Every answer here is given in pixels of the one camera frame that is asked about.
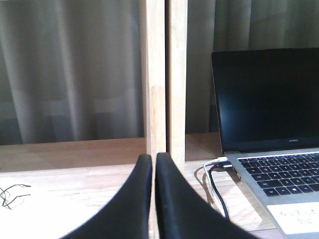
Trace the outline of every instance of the white cable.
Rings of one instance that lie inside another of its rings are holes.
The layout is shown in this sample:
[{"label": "white cable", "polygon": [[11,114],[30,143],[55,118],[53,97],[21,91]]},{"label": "white cable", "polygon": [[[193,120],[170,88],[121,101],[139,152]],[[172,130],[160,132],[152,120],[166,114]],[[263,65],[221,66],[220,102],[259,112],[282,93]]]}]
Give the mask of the white cable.
[{"label": "white cable", "polygon": [[209,173],[208,173],[208,170],[207,170],[207,166],[209,164],[214,164],[214,163],[221,163],[221,162],[226,162],[228,161],[227,157],[218,157],[216,159],[213,159],[213,160],[210,160],[210,161],[207,161],[203,164],[203,169],[205,170],[205,174],[206,174],[206,177],[207,177],[207,180],[208,180],[208,183],[209,183],[209,189],[210,189],[210,193],[213,197],[213,200],[214,200],[214,203],[217,205],[220,213],[225,217],[225,212],[224,212],[224,209],[223,209],[223,206],[221,205],[221,202],[219,200],[219,198],[217,197],[215,191],[213,190],[213,186],[211,184],[211,181],[209,179]]}]

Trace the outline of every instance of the black wire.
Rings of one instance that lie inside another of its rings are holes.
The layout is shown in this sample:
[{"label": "black wire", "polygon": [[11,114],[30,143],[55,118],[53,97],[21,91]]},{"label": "black wire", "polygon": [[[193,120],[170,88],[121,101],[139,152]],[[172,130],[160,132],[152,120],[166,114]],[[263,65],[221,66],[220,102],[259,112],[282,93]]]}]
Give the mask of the black wire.
[{"label": "black wire", "polygon": [[2,191],[1,193],[0,193],[0,198],[1,199],[3,199],[3,202],[2,202],[2,206],[3,207],[5,207],[5,208],[8,208],[8,209],[11,209],[11,207],[9,206],[11,203],[13,203],[17,198],[19,198],[19,197],[24,197],[24,196],[30,196],[31,194],[25,194],[25,195],[19,195],[19,196],[16,196],[13,200],[11,200],[10,202],[6,199],[6,193],[8,193],[9,195],[10,195],[10,193],[9,193],[9,189],[10,188],[12,188],[12,187],[15,187],[15,186],[20,186],[20,187],[31,187],[31,186],[29,186],[29,185],[25,185],[25,184],[14,184],[14,185],[12,185],[12,186],[10,186],[10,187],[8,187],[8,188],[6,188],[6,189],[2,189],[2,188],[0,188],[0,190]]},{"label": "black wire", "polygon": [[228,219],[228,220],[230,220],[229,214],[228,214],[228,210],[227,210],[227,207],[226,207],[226,203],[225,203],[225,201],[223,200],[223,198],[221,197],[219,191],[217,190],[216,185],[215,185],[214,180],[213,180],[213,177],[212,177],[212,174],[211,174],[211,172],[212,172],[215,168],[218,168],[218,167],[222,167],[222,165],[220,165],[220,164],[215,164],[215,165],[213,165],[213,166],[209,169],[209,171],[208,171],[208,172],[209,172],[209,180],[210,180],[211,185],[212,185],[212,187],[213,187],[213,189],[214,189],[214,191],[215,191],[217,197],[219,198],[220,203],[221,203],[221,205],[222,205],[222,207],[223,207],[224,214],[225,214],[225,218]]}]

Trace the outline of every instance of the charging cable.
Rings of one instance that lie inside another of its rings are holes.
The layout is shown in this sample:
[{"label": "charging cable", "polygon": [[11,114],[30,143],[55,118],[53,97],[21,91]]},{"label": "charging cable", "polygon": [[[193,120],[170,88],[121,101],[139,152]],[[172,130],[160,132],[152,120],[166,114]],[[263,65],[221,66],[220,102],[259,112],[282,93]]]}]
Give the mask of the charging cable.
[{"label": "charging cable", "polygon": [[[208,165],[211,165],[211,164],[214,164],[214,165],[209,170],[207,170]],[[217,205],[218,209],[220,210],[221,214],[227,219],[230,219],[228,209],[227,209],[225,201],[221,197],[221,195],[220,195],[219,191],[217,190],[216,185],[213,181],[212,171],[215,168],[226,169],[226,168],[231,168],[231,167],[232,167],[232,165],[228,161],[227,157],[219,157],[219,158],[210,160],[208,162],[205,162],[203,164],[203,169],[204,169],[205,174],[206,174],[207,179],[208,179],[209,189],[210,189],[210,193],[213,197],[213,200],[214,200],[215,204]]]}]

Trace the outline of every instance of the wooden board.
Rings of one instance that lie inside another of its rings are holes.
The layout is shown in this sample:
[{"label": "wooden board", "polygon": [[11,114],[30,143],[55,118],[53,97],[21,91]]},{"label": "wooden board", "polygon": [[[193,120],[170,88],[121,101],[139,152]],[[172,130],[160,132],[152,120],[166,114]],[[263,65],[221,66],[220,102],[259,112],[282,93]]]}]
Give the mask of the wooden board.
[{"label": "wooden board", "polygon": [[[140,0],[144,132],[146,152],[152,156],[154,169],[156,154],[166,151],[164,23],[164,0]],[[150,231],[157,239],[154,183],[152,192]]]},{"label": "wooden board", "polygon": [[187,0],[167,1],[167,146],[180,171],[185,162]]}]

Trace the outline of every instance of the laptop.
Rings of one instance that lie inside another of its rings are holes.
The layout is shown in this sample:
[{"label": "laptop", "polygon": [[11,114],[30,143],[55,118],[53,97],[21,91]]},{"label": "laptop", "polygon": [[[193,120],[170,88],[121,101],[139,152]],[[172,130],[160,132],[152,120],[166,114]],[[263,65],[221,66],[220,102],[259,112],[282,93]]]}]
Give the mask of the laptop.
[{"label": "laptop", "polygon": [[319,48],[212,53],[222,151],[288,239],[319,238]]}]

